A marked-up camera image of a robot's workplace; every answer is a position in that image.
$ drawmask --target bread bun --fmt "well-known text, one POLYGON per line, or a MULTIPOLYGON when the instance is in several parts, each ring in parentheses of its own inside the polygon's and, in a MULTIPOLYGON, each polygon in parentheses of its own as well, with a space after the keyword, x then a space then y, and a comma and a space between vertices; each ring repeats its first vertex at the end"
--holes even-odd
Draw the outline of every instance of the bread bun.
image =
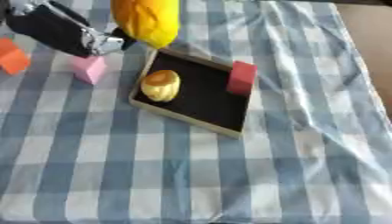
POLYGON ((154 102, 169 102, 179 93, 181 80, 171 70, 161 70, 145 76, 142 80, 142 92, 154 102))

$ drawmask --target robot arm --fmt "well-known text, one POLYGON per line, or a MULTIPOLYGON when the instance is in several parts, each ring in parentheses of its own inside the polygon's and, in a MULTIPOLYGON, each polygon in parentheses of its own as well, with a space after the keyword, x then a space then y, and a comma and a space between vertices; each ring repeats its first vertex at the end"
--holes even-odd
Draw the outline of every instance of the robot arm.
POLYGON ((83 58, 126 50, 135 42, 118 28, 112 33, 97 31, 84 17, 54 1, 0 0, 2 12, 0 22, 5 19, 14 32, 83 58))

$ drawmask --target toy block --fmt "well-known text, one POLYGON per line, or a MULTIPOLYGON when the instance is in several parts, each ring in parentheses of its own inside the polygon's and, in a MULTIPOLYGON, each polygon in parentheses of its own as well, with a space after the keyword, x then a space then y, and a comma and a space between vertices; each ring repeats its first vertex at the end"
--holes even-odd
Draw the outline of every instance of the toy block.
POLYGON ((0 38, 0 67, 10 75, 22 72, 30 65, 27 55, 8 38, 0 38))
POLYGON ((257 66, 235 61, 227 85, 227 91, 235 95, 249 96, 255 81, 257 66))
POLYGON ((106 69, 103 57, 83 59, 73 56, 72 65, 76 78, 92 85, 95 85, 101 79, 106 69))

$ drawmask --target wooden tray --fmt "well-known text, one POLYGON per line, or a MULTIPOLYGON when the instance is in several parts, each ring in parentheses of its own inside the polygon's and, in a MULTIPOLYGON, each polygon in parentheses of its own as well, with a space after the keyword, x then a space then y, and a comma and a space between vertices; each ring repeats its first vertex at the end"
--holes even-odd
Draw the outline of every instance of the wooden tray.
POLYGON ((231 66, 161 49, 151 54, 129 101, 142 109, 239 137, 248 110, 248 96, 227 90, 231 66), (173 70, 181 78, 178 96, 170 102, 154 102, 140 90, 141 79, 158 70, 173 70))

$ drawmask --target checkered tablecloth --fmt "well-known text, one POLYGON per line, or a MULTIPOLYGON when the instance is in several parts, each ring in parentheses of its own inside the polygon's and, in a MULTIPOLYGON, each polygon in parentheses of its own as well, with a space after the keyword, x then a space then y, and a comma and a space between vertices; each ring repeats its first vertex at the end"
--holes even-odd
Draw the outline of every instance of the checkered tablecloth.
MULTIPOLYGON (((108 0, 61 0, 99 30, 108 0)), ((174 49, 258 65, 241 140, 128 103, 147 47, 106 57, 96 87, 69 56, 0 73, 0 223, 390 223, 391 126, 331 3, 181 1, 174 49)))

